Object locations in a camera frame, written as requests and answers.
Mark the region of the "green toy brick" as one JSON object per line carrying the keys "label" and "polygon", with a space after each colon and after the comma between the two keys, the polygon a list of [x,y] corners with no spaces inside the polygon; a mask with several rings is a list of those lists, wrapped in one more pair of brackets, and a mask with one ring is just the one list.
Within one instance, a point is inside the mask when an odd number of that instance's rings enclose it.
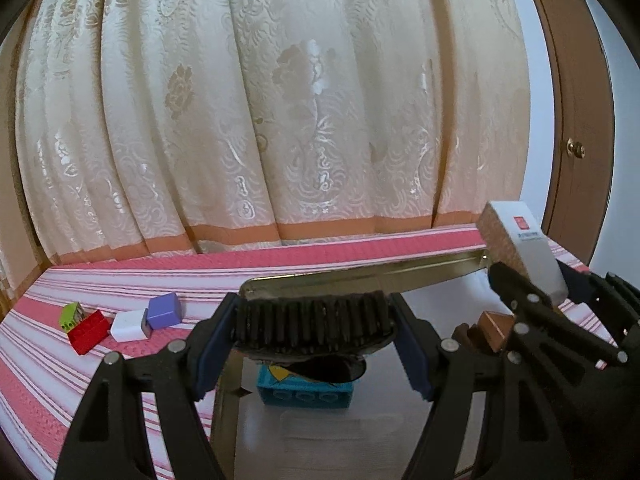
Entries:
{"label": "green toy brick", "polygon": [[81,323],[86,314],[79,302],[71,302],[62,307],[58,324],[65,333],[70,332],[74,327]]}

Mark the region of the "white charger cube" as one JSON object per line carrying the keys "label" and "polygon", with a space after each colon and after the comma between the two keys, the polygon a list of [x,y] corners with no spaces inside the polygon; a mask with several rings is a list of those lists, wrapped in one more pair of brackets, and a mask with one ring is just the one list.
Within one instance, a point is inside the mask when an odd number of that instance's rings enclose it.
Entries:
{"label": "white charger cube", "polygon": [[118,312],[111,325],[111,336],[117,342],[148,339],[152,328],[146,318],[147,313],[146,309]]}

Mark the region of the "copper brown box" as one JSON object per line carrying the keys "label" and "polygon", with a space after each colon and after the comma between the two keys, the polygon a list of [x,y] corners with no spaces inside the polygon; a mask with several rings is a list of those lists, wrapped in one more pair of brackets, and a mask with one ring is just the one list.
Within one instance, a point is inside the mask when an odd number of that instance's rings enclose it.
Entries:
{"label": "copper brown box", "polygon": [[489,348],[499,353],[506,345],[514,323],[513,315],[484,311],[478,319],[477,326],[483,333]]}

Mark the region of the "pink striped tablecloth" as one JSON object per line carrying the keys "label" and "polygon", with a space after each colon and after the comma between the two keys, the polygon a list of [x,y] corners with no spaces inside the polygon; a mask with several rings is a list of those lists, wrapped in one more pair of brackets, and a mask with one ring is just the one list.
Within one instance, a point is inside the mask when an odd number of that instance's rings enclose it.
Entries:
{"label": "pink striped tablecloth", "polygon": [[[274,285],[278,296],[290,289],[289,275],[319,282],[323,295],[331,272],[458,252],[483,250],[472,226],[454,226],[370,240],[220,252],[199,256],[136,259],[55,266],[24,292],[1,324],[1,428],[17,455],[39,479],[55,479],[66,434],[96,369],[112,351],[125,359],[152,356],[175,339],[190,335],[211,318],[230,292],[248,295]],[[186,317],[175,328],[146,341],[107,338],[78,356],[58,327],[66,301],[113,315],[137,310],[153,297],[175,292]],[[567,478],[560,451],[563,434],[546,397],[522,360],[504,356],[498,384],[488,393],[489,414],[478,448],[479,479]],[[142,394],[146,436],[157,479],[177,479],[160,433],[155,396]],[[639,359],[636,360],[636,475],[639,474]]]}

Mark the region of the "gold metal tin tray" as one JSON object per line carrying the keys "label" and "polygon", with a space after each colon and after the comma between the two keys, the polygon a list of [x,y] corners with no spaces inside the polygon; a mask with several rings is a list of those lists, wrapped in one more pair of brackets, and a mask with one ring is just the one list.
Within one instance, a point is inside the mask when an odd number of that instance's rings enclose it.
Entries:
{"label": "gold metal tin tray", "polygon": [[[331,272],[323,285],[326,292],[361,292],[383,289],[386,292],[411,292],[439,285],[471,274],[481,273],[487,258],[480,249],[472,252],[425,257],[388,264],[385,268],[363,266]],[[214,452],[224,474],[235,479],[235,448],[238,437],[240,401],[252,393],[242,387],[244,354],[231,352],[222,372],[215,401],[215,423],[212,437]]]}

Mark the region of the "white rectangular box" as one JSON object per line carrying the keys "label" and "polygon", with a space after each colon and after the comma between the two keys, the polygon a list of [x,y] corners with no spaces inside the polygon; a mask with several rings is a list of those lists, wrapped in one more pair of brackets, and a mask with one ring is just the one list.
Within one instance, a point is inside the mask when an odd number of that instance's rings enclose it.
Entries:
{"label": "white rectangular box", "polygon": [[553,307],[568,290],[548,238],[524,202],[491,200],[476,227],[493,262],[505,263],[544,292]]}

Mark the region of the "teal printed toy brick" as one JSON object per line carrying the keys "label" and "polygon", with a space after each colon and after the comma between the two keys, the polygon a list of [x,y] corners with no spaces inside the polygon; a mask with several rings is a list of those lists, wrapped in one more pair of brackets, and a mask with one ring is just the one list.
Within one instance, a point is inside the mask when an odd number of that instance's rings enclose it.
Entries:
{"label": "teal printed toy brick", "polygon": [[266,405],[284,408],[332,408],[346,410],[352,402],[354,384],[313,382],[282,367],[262,365],[256,387]]}

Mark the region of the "cream floral curtain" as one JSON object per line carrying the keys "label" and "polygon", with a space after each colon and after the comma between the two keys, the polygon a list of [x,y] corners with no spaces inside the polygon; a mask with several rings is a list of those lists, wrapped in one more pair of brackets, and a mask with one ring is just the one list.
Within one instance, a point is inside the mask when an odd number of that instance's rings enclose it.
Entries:
{"label": "cream floral curtain", "polygon": [[27,229],[54,263],[393,234],[521,195],[514,0],[13,0]]}

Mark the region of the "brown wooden door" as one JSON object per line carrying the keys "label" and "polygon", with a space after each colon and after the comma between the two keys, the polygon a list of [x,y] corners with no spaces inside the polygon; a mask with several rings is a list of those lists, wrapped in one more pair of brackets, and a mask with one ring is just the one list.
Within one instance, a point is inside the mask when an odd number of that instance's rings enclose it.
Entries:
{"label": "brown wooden door", "polygon": [[[610,198],[615,114],[610,71],[586,0],[534,0],[548,50],[553,90],[553,159],[542,228],[590,263]],[[586,148],[570,157],[566,142]]]}

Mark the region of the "brass door knob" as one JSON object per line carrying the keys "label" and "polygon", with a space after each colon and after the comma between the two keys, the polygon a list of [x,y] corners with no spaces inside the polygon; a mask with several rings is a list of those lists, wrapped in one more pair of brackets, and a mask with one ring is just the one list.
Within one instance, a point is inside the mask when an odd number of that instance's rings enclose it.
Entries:
{"label": "brass door knob", "polygon": [[570,157],[574,157],[577,159],[584,159],[586,157],[586,148],[582,142],[576,141],[574,139],[568,139],[566,142],[566,151]]}

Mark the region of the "brown wooden comb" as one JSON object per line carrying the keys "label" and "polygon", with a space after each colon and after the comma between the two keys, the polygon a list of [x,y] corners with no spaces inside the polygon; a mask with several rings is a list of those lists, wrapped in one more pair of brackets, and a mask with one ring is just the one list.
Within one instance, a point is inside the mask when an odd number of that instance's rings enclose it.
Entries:
{"label": "brown wooden comb", "polygon": [[484,333],[475,324],[461,323],[454,329],[452,338],[470,351],[486,354],[486,356],[492,353]]}

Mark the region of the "red toy brick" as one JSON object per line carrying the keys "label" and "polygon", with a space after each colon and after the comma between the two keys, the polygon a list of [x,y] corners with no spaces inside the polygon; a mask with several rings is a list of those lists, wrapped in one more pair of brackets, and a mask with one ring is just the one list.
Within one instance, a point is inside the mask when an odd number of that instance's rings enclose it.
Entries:
{"label": "red toy brick", "polygon": [[78,356],[84,356],[108,336],[110,328],[110,320],[95,310],[72,328],[67,338]]}

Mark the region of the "purple cube block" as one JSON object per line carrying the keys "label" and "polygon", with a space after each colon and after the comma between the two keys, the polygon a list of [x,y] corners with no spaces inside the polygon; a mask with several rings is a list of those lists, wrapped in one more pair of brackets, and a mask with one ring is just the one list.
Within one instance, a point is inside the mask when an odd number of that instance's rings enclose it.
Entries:
{"label": "purple cube block", "polygon": [[175,326],[182,321],[182,305],[175,292],[149,300],[146,320],[152,330]]}

